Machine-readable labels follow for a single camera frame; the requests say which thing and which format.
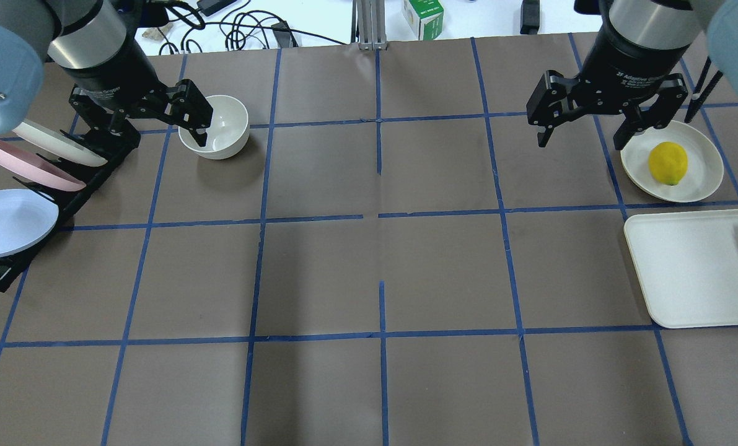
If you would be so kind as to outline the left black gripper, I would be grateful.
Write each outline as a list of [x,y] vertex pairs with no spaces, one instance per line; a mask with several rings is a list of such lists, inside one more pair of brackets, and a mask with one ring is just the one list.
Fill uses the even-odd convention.
[[128,38],[108,60],[95,67],[69,69],[74,90],[69,104],[87,124],[77,143],[111,160],[140,145],[130,119],[153,119],[190,133],[198,147],[208,143],[213,108],[190,79],[163,84],[136,40]]

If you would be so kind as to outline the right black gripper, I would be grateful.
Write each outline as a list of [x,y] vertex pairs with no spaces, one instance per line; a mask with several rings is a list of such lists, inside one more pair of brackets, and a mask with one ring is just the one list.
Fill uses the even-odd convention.
[[647,48],[602,28],[576,76],[546,70],[525,104],[538,147],[547,146],[556,127],[587,114],[624,115],[613,136],[618,151],[638,133],[664,129],[688,96],[682,74],[674,73],[684,53],[684,47]]

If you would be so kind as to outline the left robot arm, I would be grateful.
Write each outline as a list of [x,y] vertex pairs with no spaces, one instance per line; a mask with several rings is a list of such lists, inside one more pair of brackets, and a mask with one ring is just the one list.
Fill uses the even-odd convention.
[[134,37],[187,12],[182,1],[0,1],[0,135],[26,119],[52,61],[73,80],[69,104],[89,129],[136,146],[131,121],[152,119],[204,147],[212,105],[191,80],[163,84]]

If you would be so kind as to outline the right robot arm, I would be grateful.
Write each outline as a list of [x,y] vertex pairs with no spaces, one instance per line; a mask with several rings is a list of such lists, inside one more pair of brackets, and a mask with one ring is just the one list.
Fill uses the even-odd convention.
[[738,95],[738,1],[576,1],[573,8],[602,25],[576,76],[547,70],[531,94],[525,110],[539,147],[556,127],[587,114],[624,116],[617,150],[638,133],[664,129],[690,94],[674,68],[701,33],[709,61]]

